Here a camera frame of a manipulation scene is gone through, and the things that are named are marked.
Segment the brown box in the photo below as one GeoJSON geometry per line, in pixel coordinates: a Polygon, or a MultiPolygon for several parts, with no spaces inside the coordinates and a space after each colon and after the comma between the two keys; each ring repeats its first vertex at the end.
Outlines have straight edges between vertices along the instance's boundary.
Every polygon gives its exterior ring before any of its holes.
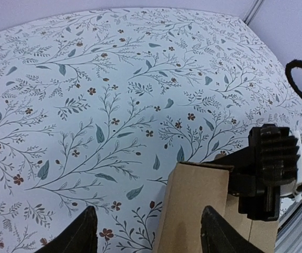
{"type": "Polygon", "coordinates": [[[232,167],[178,163],[166,187],[153,253],[202,253],[201,215],[213,206],[247,240],[274,252],[277,222],[251,221],[238,213],[238,199],[227,195],[232,167]]]}

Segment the cardboard box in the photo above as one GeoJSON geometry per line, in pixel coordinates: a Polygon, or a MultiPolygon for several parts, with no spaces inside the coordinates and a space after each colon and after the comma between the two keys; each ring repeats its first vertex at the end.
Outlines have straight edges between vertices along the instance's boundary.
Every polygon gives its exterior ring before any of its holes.
{"type": "Polygon", "coordinates": [[[153,253],[202,253],[201,215],[215,208],[247,240],[264,252],[274,252],[277,222],[251,221],[237,211],[228,195],[230,166],[178,163],[166,187],[153,253]]]}

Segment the floral pattern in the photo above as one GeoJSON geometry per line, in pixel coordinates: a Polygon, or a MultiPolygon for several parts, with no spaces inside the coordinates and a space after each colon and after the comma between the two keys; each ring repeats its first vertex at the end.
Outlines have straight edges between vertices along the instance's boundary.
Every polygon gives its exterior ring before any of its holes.
{"type": "Polygon", "coordinates": [[[105,9],[2,31],[0,253],[39,249],[88,205],[101,252],[151,252],[175,164],[264,123],[302,133],[302,101],[237,17],[105,9]]]}

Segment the wall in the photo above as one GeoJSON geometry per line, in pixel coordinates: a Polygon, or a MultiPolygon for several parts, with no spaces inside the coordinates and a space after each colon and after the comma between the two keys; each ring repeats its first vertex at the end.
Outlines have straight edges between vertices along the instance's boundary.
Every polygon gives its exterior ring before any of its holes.
{"type": "MultiPolygon", "coordinates": [[[[284,66],[302,60],[302,1],[265,0],[249,26],[284,66]]],[[[293,70],[293,77],[302,90],[302,71],[293,70]]]]}
{"type": "Polygon", "coordinates": [[[253,0],[0,0],[0,30],[38,18],[114,7],[178,7],[244,17],[253,0]]]}

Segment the floral tablecloth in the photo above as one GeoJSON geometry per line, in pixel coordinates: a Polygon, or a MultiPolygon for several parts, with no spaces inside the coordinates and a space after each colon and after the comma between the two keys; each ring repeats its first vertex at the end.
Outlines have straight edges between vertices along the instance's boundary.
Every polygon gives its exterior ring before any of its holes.
{"type": "Polygon", "coordinates": [[[105,9],[2,31],[0,253],[39,249],[87,205],[100,252],[151,252],[176,162],[264,123],[302,133],[302,101],[237,17],[105,9]]]}

